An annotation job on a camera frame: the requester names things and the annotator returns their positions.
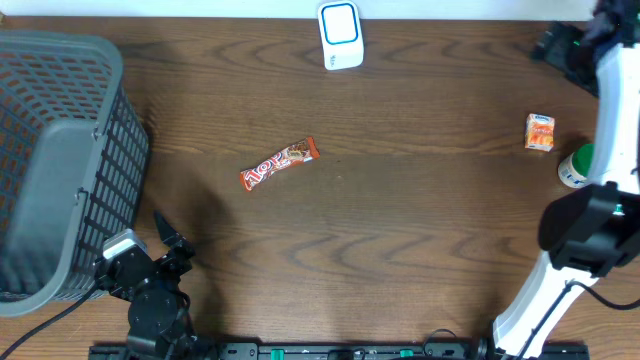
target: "white wall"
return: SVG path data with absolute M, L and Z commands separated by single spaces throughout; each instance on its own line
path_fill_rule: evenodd
M 368 19 L 587 20 L 596 0 L 354 0 Z M 0 0 L 6 15 L 314 18 L 322 0 Z

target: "orange juice box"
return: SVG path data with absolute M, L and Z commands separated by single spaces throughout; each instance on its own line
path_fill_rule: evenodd
M 553 148 L 553 128 L 556 120 L 549 116 L 529 114 L 527 132 L 524 135 L 524 147 L 550 151 Z

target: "red candy wrapper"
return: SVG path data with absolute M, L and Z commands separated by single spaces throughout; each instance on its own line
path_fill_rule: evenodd
M 245 190 L 251 191 L 256 185 L 267 180 L 276 171 L 304 164 L 307 161 L 311 161 L 319 157 L 320 153 L 316 148 L 316 144 L 313 141 L 313 138 L 309 136 L 308 138 L 277 152 L 256 168 L 241 172 L 240 181 L 242 182 Z

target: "wooden table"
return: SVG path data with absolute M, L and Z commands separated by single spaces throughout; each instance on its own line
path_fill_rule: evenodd
M 182 288 L 197 329 L 265 342 L 421 341 L 485 333 L 538 255 L 563 157 L 597 100 L 528 52 L 543 23 L 363 21 L 362 66 L 329 73 L 314 20 L 9 18 L 7 28 L 104 36 L 155 144 L 136 231 L 165 252 L 161 210 L 197 246 Z M 557 119 L 551 153 L 523 149 L 527 114 Z M 312 135 L 319 160 L 251 193 L 238 181 Z M 639 262 L 596 289 L 638 296 Z M 58 313 L 0 320 L 0 348 Z M 128 303 L 105 297 L 14 358 L 85 358 L 120 342 Z M 593 359 L 636 358 L 640 312 L 583 296 L 552 334 Z

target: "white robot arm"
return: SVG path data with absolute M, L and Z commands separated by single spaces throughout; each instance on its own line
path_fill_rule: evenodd
M 600 105 L 588 176 L 592 185 L 547 209 L 539 234 L 543 251 L 514 302 L 493 323 L 498 352 L 525 359 L 540 356 L 551 330 L 584 291 L 578 286 L 567 289 L 567 283 L 592 286 L 613 266 L 637 255 L 640 44 L 636 40 L 625 44 L 619 36 L 609 39 L 608 50 L 595 59 Z M 568 292 L 554 304 L 563 291 Z

